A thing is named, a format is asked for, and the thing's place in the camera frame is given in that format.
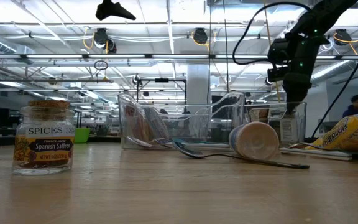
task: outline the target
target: spice jar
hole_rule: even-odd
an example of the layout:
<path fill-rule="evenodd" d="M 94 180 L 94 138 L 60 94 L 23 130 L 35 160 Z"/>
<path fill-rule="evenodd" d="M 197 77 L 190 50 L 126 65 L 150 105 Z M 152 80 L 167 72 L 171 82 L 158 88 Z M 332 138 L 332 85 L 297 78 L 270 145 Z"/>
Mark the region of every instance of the spice jar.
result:
<path fill-rule="evenodd" d="M 71 169 L 75 127 L 74 111 L 68 107 L 66 101 L 37 100 L 21 108 L 13 173 L 44 175 Z"/>

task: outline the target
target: chip bag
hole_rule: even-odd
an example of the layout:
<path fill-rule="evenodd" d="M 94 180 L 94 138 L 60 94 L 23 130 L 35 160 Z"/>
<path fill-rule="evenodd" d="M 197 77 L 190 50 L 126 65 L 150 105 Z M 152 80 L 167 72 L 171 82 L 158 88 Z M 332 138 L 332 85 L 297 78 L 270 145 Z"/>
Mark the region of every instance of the chip bag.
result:
<path fill-rule="evenodd" d="M 343 118 L 313 145 L 324 149 L 358 152 L 358 115 Z"/>

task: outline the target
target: spoon handle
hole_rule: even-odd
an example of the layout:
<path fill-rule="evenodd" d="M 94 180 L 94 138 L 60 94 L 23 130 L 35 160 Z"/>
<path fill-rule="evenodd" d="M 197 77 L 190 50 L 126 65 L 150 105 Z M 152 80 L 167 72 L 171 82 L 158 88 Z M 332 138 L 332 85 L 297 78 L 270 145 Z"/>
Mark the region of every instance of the spoon handle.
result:
<path fill-rule="evenodd" d="M 309 165 L 289 164 L 289 163 L 284 163 L 284 162 L 266 161 L 266 160 L 262 160 L 262 159 L 251 159 L 251 158 L 244 158 L 241 156 L 233 156 L 233 155 L 228 155 L 228 154 L 210 154 L 210 155 L 202 156 L 202 157 L 200 157 L 200 159 L 211 157 L 211 156 L 225 156 L 225 157 L 230 157 L 230 158 L 235 158 L 235 159 L 242 159 L 245 161 L 254 162 L 254 163 L 258 163 L 258 164 L 265 164 L 265 165 L 269 165 L 269 166 L 285 167 L 285 168 L 292 168 L 292 169 L 309 169 L 310 168 Z"/>

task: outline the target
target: jar label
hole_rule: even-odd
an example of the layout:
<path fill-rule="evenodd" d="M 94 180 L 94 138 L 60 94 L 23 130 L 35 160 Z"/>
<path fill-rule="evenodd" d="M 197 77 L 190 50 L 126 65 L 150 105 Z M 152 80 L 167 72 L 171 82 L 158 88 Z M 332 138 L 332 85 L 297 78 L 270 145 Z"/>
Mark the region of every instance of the jar label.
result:
<path fill-rule="evenodd" d="M 14 160 L 24 162 L 69 160 L 73 156 L 73 126 L 31 126 L 16 136 Z"/>

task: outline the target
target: wooden table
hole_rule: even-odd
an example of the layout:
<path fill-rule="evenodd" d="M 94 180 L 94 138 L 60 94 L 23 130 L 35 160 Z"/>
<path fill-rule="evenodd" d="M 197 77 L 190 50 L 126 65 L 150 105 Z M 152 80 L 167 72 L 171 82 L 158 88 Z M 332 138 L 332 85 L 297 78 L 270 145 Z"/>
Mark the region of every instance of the wooden table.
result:
<path fill-rule="evenodd" d="M 288 156 L 310 170 L 76 144 L 72 171 L 11 174 L 0 147 L 0 223 L 358 223 L 358 161 Z"/>

